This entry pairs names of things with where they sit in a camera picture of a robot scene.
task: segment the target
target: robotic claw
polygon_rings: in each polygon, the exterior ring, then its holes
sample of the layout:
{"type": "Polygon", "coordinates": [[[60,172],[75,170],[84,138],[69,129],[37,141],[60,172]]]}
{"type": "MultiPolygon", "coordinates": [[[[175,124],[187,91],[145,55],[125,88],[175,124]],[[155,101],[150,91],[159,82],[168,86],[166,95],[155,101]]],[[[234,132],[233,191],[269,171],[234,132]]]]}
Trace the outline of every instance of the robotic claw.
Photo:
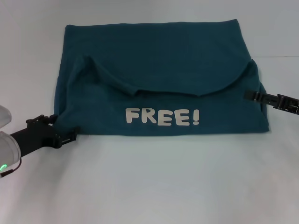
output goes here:
{"type": "Polygon", "coordinates": [[[253,100],[260,104],[273,106],[273,108],[299,115],[299,99],[278,94],[273,96],[267,93],[247,90],[244,99],[253,100]]]}
{"type": "MultiPolygon", "coordinates": [[[[42,147],[60,148],[69,142],[75,141],[80,131],[74,128],[68,134],[61,134],[52,125],[57,115],[45,117],[41,115],[26,121],[27,128],[8,135],[0,132],[0,178],[16,171],[21,165],[21,158],[42,147]],[[19,162],[16,169],[5,169],[19,162]]],[[[0,128],[11,121],[9,110],[0,105],[0,128]]]]}

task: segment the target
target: green led light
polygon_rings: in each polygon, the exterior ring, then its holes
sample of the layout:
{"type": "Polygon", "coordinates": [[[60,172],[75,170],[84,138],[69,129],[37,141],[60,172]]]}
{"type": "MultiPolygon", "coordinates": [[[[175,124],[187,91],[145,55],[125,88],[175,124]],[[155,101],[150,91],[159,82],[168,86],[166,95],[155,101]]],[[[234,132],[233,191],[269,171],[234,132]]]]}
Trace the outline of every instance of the green led light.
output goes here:
{"type": "Polygon", "coordinates": [[[2,167],[0,167],[0,171],[4,170],[7,167],[6,164],[4,164],[2,167]]]}

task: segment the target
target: white table surface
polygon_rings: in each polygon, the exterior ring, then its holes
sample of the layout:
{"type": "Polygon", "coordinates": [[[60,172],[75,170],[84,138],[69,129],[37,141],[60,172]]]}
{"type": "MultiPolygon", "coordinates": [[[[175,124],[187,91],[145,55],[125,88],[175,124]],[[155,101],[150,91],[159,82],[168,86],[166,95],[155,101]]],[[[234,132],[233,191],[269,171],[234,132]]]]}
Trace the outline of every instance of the white table surface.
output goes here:
{"type": "MultiPolygon", "coordinates": [[[[297,0],[0,0],[0,104],[13,121],[53,113],[64,27],[238,19],[271,94],[299,98],[297,0]]],[[[299,116],[271,132],[79,136],[0,180],[1,224],[298,224],[299,116]]]]}

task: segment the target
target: teal cloth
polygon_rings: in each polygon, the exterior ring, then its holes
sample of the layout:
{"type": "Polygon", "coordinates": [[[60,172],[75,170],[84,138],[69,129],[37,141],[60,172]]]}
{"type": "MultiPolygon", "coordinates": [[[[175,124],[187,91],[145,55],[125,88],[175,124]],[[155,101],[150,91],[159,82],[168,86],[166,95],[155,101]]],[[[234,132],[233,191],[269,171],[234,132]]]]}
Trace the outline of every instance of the teal cloth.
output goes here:
{"type": "Polygon", "coordinates": [[[263,133],[265,92],[237,20],[65,29],[55,127],[81,134],[263,133]]]}

